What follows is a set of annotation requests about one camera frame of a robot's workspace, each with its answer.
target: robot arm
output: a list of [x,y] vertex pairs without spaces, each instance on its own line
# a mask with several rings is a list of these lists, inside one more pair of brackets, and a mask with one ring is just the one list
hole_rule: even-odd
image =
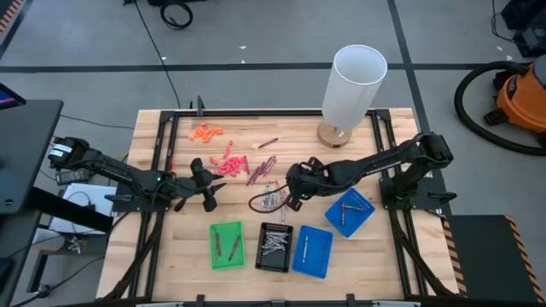
[[217,203],[213,195],[225,184],[208,188],[212,180],[222,176],[213,175],[206,170],[200,159],[194,159],[190,165],[192,177],[175,178],[172,173],[166,171],[139,170],[102,154],[99,150],[91,148],[87,141],[75,137],[57,137],[48,159],[50,167],[57,170],[84,168],[124,184],[131,189],[133,196],[141,197],[148,203],[154,203],[155,198],[163,200],[182,198],[175,206],[175,211],[182,209],[185,200],[195,194],[205,196],[203,202],[205,211],[214,210]]
[[360,159],[342,160],[323,165],[311,157],[307,163],[292,165],[287,173],[290,195],[286,204],[295,211],[301,207],[301,200],[312,196],[329,196],[346,191],[363,177],[388,170],[403,163],[409,163],[407,171],[393,179],[393,193],[407,197],[430,170],[446,167],[453,155],[442,136],[434,133],[418,134],[396,148]]

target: blue tray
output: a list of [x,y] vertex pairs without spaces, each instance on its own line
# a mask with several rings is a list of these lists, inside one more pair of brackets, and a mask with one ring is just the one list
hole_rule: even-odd
[[[341,204],[361,207],[363,211],[345,208],[345,225],[342,225]],[[343,196],[334,202],[324,216],[342,235],[348,238],[357,231],[374,211],[375,208],[356,189],[349,188]]]
[[[303,261],[305,238],[308,238],[307,251],[305,261]],[[292,271],[318,278],[326,278],[333,241],[334,234],[329,231],[301,226],[296,252],[293,255]]]

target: concrete floor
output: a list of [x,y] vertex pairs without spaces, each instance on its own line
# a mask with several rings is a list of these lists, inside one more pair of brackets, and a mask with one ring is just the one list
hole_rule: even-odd
[[[145,67],[160,60],[134,4],[29,1],[24,20],[0,53],[0,82],[27,99],[62,99],[64,114],[104,124],[133,125],[138,109],[177,107],[165,74]],[[497,11],[507,1],[497,0]],[[183,107],[197,95],[208,108],[320,107],[329,69],[293,65],[259,70],[253,64],[320,64],[331,62],[335,51],[347,44],[377,48],[394,65],[374,107],[413,107],[421,128],[430,126],[445,136],[456,157],[443,172],[447,189],[459,195],[451,202],[452,211],[512,215],[535,275],[546,287],[546,246],[540,235],[546,218],[546,190],[541,186],[546,165],[541,158],[510,153],[479,139],[458,122],[453,109],[455,88],[468,72],[465,64],[525,60],[514,45],[491,34],[490,0],[207,0],[189,6],[194,24],[175,32],[162,23],[159,9],[140,1],[166,64],[179,65],[171,78]],[[508,35],[502,20],[497,24]],[[466,95],[476,118],[491,107],[490,80],[478,79]],[[529,139],[511,127],[497,132]],[[55,134],[82,137],[111,155],[127,151],[131,142],[129,130],[69,119],[61,119]],[[52,174],[46,164],[43,170]],[[36,184],[51,192],[58,189],[42,175]],[[51,261],[44,280],[60,281],[87,261]],[[27,264],[33,262],[31,254]],[[50,298],[29,306],[92,300],[101,265],[92,265]],[[27,297],[23,289],[30,269],[27,265],[14,302]]]

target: green plastic bin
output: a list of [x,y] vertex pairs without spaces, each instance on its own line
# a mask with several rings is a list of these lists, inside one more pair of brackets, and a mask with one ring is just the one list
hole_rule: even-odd
[[[220,256],[218,255],[216,233],[218,233],[220,239]],[[240,235],[241,238],[239,239],[239,242],[237,242],[237,248],[230,261],[229,255],[233,250],[233,245],[235,244],[238,235]],[[245,266],[245,240],[242,236],[241,221],[211,224],[209,241],[211,243],[212,269],[234,269]]]

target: white cylinder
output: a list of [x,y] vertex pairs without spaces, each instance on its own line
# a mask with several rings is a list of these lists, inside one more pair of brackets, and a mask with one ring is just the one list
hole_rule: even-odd
[[386,60],[376,49],[351,45],[335,54],[322,102],[324,120],[341,129],[360,124],[386,75]]

